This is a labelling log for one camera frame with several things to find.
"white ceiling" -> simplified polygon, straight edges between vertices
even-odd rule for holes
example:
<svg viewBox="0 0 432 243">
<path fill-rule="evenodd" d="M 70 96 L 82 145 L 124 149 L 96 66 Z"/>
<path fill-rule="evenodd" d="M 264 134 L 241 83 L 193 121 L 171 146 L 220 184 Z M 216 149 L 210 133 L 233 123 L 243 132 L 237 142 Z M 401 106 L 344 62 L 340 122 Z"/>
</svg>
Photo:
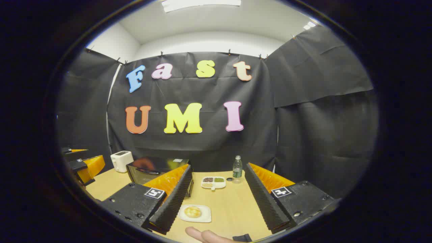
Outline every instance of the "white ceiling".
<svg viewBox="0 0 432 243">
<path fill-rule="evenodd" d="M 196 6 L 169 13 L 161 2 L 154 1 L 120 21 L 140 44 L 203 31 L 244 32 L 286 42 L 310 21 L 277 0 L 242 0 L 241 6 Z"/>
</svg>

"blue letter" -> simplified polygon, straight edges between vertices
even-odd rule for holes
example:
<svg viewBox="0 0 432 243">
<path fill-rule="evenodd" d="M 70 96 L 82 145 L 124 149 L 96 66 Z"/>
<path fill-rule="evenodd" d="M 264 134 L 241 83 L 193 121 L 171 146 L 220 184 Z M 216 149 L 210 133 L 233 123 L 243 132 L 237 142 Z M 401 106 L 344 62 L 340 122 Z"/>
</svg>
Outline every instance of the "blue letter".
<svg viewBox="0 0 432 243">
<path fill-rule="evenodd" d="M 144 65 L 141 65 L 137 67 L 135 70 L 133 70 L 132 72 L 130 72 L 128 75 L 126 75 L 126 78 L 129 79 L 129 84 L 130 84 L 129 93 L 132 93 L 133 91 L 141 87 L 141 83 L 139 83 L 138 80 L 143 79 L 142 71 L 145 68 L 146 67 Z"/>
</svg>

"wooden table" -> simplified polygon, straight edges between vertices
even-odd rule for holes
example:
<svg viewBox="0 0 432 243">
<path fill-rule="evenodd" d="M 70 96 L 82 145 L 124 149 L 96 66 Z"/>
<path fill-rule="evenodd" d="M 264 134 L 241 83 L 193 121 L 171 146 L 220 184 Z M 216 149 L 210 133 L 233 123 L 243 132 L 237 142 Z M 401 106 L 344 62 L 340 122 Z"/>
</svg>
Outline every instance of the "wooden table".
<svg viewBox="0 0 432 243">
<path fill-rule="evenodd" d="M 205 176 L 232 177 L 232 171 L 224 172 L 193 172 L 194 186 L 190 198 L 185 198 L 183 205 L 205 205 L 211 210 L 212 221 L 210 223 L 186 222 L 176 217 L 171 230 L 166 236 L 171 240 L 187 243 L 198 243 L 198 240 L 188 236 L 185 228 L 193 226 L 196 229 L 211 230 L 214 233 L 232 239 L 233 236 L 249 234 L 253 241 L 271 235 L 267 229 L 260 209 L 252 195 L 251 189 L 242 174 L 242 182 L 233 184 L 227 181 L 226 187 L 216 189 L 204 189 L 200 182 Z M 97 175 L 95 182 L 87 186 L 87 191 L 96 199 L 105 200 L 123 186 L 130 183 L 127 173 L 118 173 L 111 169 Z"/>
</svg>

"plastic bottle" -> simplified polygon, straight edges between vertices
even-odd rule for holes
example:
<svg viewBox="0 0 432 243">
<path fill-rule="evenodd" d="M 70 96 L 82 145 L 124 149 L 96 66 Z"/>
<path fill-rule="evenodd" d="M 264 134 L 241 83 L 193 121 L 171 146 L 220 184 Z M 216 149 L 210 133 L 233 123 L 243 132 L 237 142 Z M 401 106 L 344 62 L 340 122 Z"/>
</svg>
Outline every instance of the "plastic bottle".
<svg viewBox="0 0 432 243">
<path fill-rule="evenodd" d="M 241 173 L 243 171 L 243 165 L 241 164 L 240 155 L 235 157 L 234 164 L 232 165 L 232 182 L 239 184 L 241 182 Z"/>
</svg>

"letter s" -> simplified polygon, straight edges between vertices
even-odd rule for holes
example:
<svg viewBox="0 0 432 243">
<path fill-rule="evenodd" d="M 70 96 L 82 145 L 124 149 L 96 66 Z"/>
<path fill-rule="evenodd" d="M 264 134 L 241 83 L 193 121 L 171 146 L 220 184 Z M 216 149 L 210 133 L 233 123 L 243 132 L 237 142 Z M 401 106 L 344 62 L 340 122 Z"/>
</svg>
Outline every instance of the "letter s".
<svg viewBox="0 0 432 243">
<path fill-rule="evenodd" d="M 202 60 L 197 64 L 197 76 L 200 78 L 209 78 L 215 75 L 215 69 L 212 68 L 215 66 L 214 61 L 212 60 Z"/>
</svg>

